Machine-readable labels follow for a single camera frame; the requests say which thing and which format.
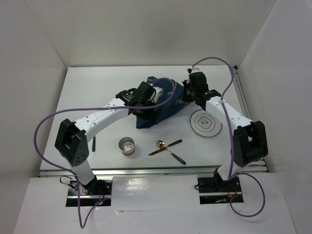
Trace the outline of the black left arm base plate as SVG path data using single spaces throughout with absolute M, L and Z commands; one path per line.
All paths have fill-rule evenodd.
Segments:
M 104 178 L 104 179 L 98 179 L 98 184 L 92 191 L 87 191 L 84 189 L 82 186 L 80 186 L 80 195 L 81 196 L 87 196 L 87 197 L 99 197 L 99 195 L 103 198 L 109 197 L 112 192 L 112 185 L 113 185 L 113 180 L 112 178 Z M 72 187 L 69 187 L 68 189 L 68 196 L 69 197 L 77 197 L 78 196 L 78 186 L 76 180 L 71 180 L 69 184 Z

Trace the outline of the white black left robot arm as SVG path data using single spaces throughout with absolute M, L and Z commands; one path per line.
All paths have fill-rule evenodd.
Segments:
M 92 194 L 100 186 L 87 161 L 89 156 L 88 143 L 100 131 L 130 114 L 150 119 L 154 109 L 128 109 L 133 107 L 149 107 L 156 105 L 163 89 L 150 87 L 147 90 L 134 89 L 121 91 L 105 107 L 84 118 L 61 122 L 55 141 L 55 148 L 70 164 L 71 170 L 77 175 L 79 189 L 86 195 Z

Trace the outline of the blue cloth with gold script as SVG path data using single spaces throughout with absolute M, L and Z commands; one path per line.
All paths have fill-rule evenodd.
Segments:
M 164 102 L 172 93 L 172 84 L 168 80 L 157 81 L 155 77 L 148 77 L 147 83 L 151 86 L 156 86 L 163 89 L 163 95 L 158 98 L 157 104 Z M 173 97 L 165 105 L 161 106 L 159 110 L 155 112 L 155 120 L 147 121 L 139 117 L 136 118 L 136 128 L 137 129 L 147 129 L 152 126 L 172 117 L 179 111 L 188 106 L 189 102 L 182 101 L 183 86 L 178 84 L 175 80 L 172 80 L 175 84 L 175 92 Z

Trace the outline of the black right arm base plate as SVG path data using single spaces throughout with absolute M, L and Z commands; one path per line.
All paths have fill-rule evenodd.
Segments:
M 228 181 L 218 181 L 213 177 L 199 177 L 194 188 L 200 193 L 237 193 L 242 191 L 238 177 Z

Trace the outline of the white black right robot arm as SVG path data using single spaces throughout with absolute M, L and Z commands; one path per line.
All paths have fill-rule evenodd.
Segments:
M 214 171 L 211 182 L 216 190 L 224 191 L 243 168 L 268 154 L 265 126 L 261 121 L 252 121 L 241 115 L 220 93 L 209 91 L 207 84 L 200 87 L 196 82 L 185 80 L 182 83 L 183 101 L 195 102 L 229 127 L 230 158 Z

